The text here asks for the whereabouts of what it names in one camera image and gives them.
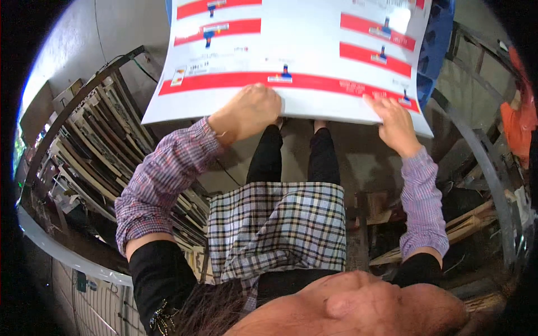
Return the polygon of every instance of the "plaid apron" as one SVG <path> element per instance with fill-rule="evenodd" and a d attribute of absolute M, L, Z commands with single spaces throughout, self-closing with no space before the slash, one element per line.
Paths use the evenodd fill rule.
<path fill-rule="evenodd" d="M 325 182 L 253 182 L 211 200 L 215 284 L 241 279 L 244 313 L 256 309 L 266 272 L 345 267 L 344 189 Z"/>

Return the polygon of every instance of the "metal frame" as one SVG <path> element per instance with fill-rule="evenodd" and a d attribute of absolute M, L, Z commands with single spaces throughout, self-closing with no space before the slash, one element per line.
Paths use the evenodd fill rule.
<path fill-rule="evenodd" d="M 480 48 L 480 55 L 473 69 L 457 57 L 459 43 L 461 38 Z M 500 106 L 505 102 L 502 94 L 499 93 L 491 84 L 480 76 L 485 54 L 489 55 L 500 63 L 516 79 L 520 78 L 519 73 L 514 69 L 509 59 L 508 53 L 500 46 L 481 33 L 466 27 L 458 22 L 454 22 L 450 46 L 445 58 L 452 61 L 456 66 L 470 74 Z M 478 165 L 482 169 L 486 183 L 491 191 L 493 202 L 499 217 L 501 227 L 501 245 L 504 265 L 508 270 L 514 269 L 518 261 L 521 243 L 516 248 L 516 238 L 521 241 L 523 235 L 521 219 L 517 204 L 509 201 L 505 196 L 505 190 L 513 192 L 514 188 L 508 177 L 506 165 L 499 153 L 495 152 L 492 141 L 483 130 L 472 130 L 471 127 L 462 119 L 462 115 L 447 100 L 447 98 L 434 89 L 431 97 L 437 101 L 443 110 L 443 114 L 458 128 L 460 134 L 471 148 Z M 495 113 L 495 126 L 500 121 L 500 110 Z"/>
<path fill-rule="evenodd" d="M 512 207 L 508 204 L 508 200 L 505 197 L 505 187 L 497 175 L 490 156 L 482 145 L 483 140 L 479 139 L 471 127 L 462 120 L 461 114 L 448 102 L 448 99 L 439 90 L 434 89 L 431 97 L 443 109 L 444 115 L 458 128 L 469 147 L 471 147 L 478 164 L 484 172 L 484 177 L 490 187 L 491 196 L 497 209 L 497 216 L 499 217 L 504 264 L 506 268 L 511 269 L 516 261 L 514 237 L 516 223 L 513 219 Z M 487 137 L 486 140 L 489 142 L 489 145 L 486 146 L 492 148 L 493 145 Z"/>
<path fill-rule="evenodd" d="M 127 62 L 129 62 L 143 52 L 146 52 L 146 48 L 144 46 L 139 46 L 135 50 L 118 58 L 116 61 L 104 68 L 103 71 L 95 75 L 95 77 L 88 83 L 86 83 L 86 85 L 84 85 L 80 89 L 76 96 L 71 99 L 69 103 L 67 103 L 66 107 L 58 114 L 58 117 L 51 125 L 51 128 L 49 128 L 49 130 L 47 131 L 47 134 L 45 135 L 36 150 L 32 162 L 30 162 L 26 180 L 24 181 L 25 188 L 32 186 L 33 182 L 36 179 L 36 174 L 39 170 L 39 166 L 41 165 L 43 157 L 46 155 L 48 149 L 52 144 L 52 141 L 54 140 L 58 132 L 60 132 L 62 125 L 65 123 L 67 118 L 69 118 L 69 116 L 76 109 L 76 107 L 80 103 L 82 103 L 82 101 L 88 96 L 88 94 L 90 94 L 93 89 L 95 89 L 99 84 L 101 84 L 101 82 L 104 81 L 105 78 L 110 76 L 112 73 L 118 71 L 122 65 L 126 64 Z"/>

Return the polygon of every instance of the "hand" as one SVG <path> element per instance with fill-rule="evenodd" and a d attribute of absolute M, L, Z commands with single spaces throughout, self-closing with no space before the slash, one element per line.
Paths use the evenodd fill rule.
<path fill-rule="evenodd" d="M 273 123 L 282 110 L 282 99 L 258 83 L 245 86 L 226 106 L 208 119 L 223 145 L 243 140 Z"/>
<path fill-rule="evenodd" d="M 409 112 L 394 98 L 374 100 L 369 95 L 364 95 L 363 99 L 383 120 L 383 125 L 379 127 L 381 140 L 402 158 L 414 157 L 422 145 L 416 138 Z"/>

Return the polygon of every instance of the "metal rail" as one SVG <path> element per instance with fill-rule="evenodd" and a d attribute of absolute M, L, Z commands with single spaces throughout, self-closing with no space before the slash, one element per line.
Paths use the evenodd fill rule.
<path fill-rule="evenodd" d="M 445 116 L 458 128 L 469 147 L 471 147 L 480 168 L 484 172 L 484 177 L 490 187 L 491 196 L 497 209 L 497 216 L 499 217 L 504 265 L 507 269 L 511 269 L 516 260 L 515 223 L 513 222 L 512 207 L 508 204 L 505 197 L 505 188 L 486 150 L 482 146 L 482 142 L 478 139 L 471 127 L 463 121 L 461 118 L 462 114 L 449 103 L 448 99 L 439 90 L 434 89 L 431 97 L 443 109 Z"/>
<path fill-rule="evenodd" d="M 39 166 L 41 165 L 41 161 L 43 160 L 43 157 L 47 153 L 47 150 L 50 148 L 52 141 L 60 131 L 62 125 L 65 123 L 67 118 L 71 115 L 71 113 L 76 109 L 76 107 L 82 103 L 82 101 L 90 94 L 90 92 L 95 89 L 99 84 L 101 84 L 102 81 L 105 80 L 108 76 L 110 76 L 113 72 L 119 70 L 119 68 L 132 60 L 134 57 L 140 55 L 141 53 L 145 52 L 146 48 L 144 46 L 139 46 L 138 48 L 134 49 L 133 51 L 121 56 L 116 61 L 108 65 L 106 68 L 103 69 L 100 73 L 95 75 L 95 77 L 89 81 L 86 85 L 84 85 L 80 91 L 76 94 L 76 96 L 71 99 L 69 103 L 67 103 L 66 107 L 58 114 L 58 117 L 54 121 L 54 123 L 51 125 L 51 128 L 47 131 L 47 134 L 39 144 L 36 153 L 32 159 L 32 162 L 30 162 L 30 166 L 28 168 L 28 174 L 26 176 L 26 180 L 24 181 L 24 188 L 31 188 L 33 182 L 36 179 L 36 174 L 39 170 Z"/>

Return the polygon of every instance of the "purple checkered sleeve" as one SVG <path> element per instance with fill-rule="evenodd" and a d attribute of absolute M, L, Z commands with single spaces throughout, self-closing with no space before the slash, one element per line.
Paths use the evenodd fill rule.
<path fill-rule="evenodd" d="M 432 247 L 444 256 L 448 238 L 441 192 L 435 187 L 437 165 L 424 147 L 414 157 L 403 160 L 402 177 L 401 200 L 407 213 L 407 232 L 400 238 L 402 258 L 405 260 L 419 247 Z"/>
<path fill-rule="evenodd" d="M 222 151 L 215 132 L 203 118 L 189 128 L 165 136 L 134 171 L 116 199 L 116 242 L 121 254 L 129 240 L 149 233 L 172 234 L 170 209 L 179 193 L 207 170 Z"/>

